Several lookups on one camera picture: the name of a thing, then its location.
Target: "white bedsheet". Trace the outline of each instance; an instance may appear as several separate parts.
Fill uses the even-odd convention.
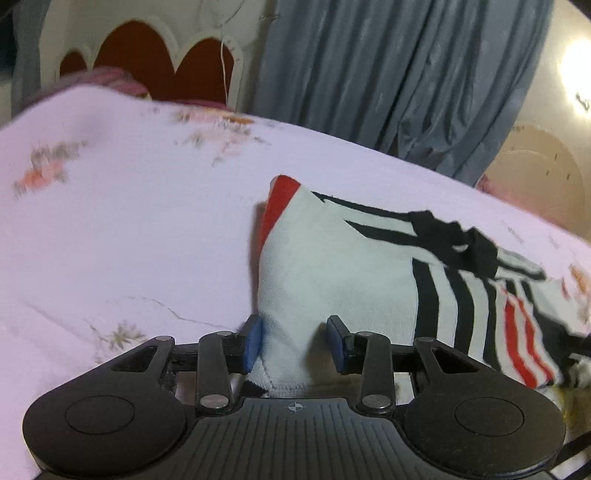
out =
[[[463,184],[304,128],[224,117],[79,87],[0,131],[0,479],[38,472],[21,422],[40,394],[143,339],[195,342],[246,320],[257,212],[276,175],[477,226],[556,278],[570,264],[591,271],[585,242]],[[27,174],[35,149],[53,156],[43,188]]]

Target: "gray curtain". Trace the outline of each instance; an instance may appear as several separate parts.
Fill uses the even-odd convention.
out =
[[[16,55],[12,17],[7,15],[0,20],[0,80],[12,76]]]
[[[553,0],[277,0],[251,112],[475,184],[511,129]]]
[[[12,74],[12,116],[41,86],[39,40],[51,0],[22,0],[13,12],[17,60]]]

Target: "ribbed plastic surface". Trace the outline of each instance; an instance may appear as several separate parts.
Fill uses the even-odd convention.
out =
[[[45,474],[39,480],[57,480]],[[126,480],[455,479],[416,456],[388,420],[341,398],[246,399],[231,415],[198,422],[179,450]],[[538,473],[535,480],[551,477]]]

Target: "wall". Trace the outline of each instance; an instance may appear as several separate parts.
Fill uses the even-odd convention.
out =
[[[537,125],[552,132],[566,144],[574,155],[583,177],[586,192],[585,209],[589,220],[591,110],[585,112],[575,95],[578,90],[589,92],[590,87],[591,21],[569,1],[555,0],[540,65],[517,122]],[[591,231],[585,237],[591,240]]]
[[[10,120],[11,117],[11,79],[8,76],[0,76],[0,128]]]
[[[186,42],[199,31],[220,30],[220,25],[236,11],[242,0],[53,0],[67,22],[55,21],[53,30],[61,28],[64,38],[56,37],[53,43],[61,42],[61,53],[66,46],[88,44],[97,51],[106,36],[118,25],[131,20],[155,18],[169,30],[165,42],[176,55]],[[238,94],[238,109],[242,110],[252,95],[262,50],[262,38],[268,20],[265,13],[270,9],[270,0],[243,0],[239,12],[223,26],[224,34],[231,36],[243,50],[243,72]],[[42,81],[55,78],[59,63],[51,60],[44,64]]]

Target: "headboard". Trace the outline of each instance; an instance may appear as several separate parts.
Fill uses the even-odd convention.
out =
[[[252,89],[273,4],[51,0],[40,40],[42,85],[81,69],[116,66],[153,99],[226,103],[227,91],[228,107],[240,108]]]

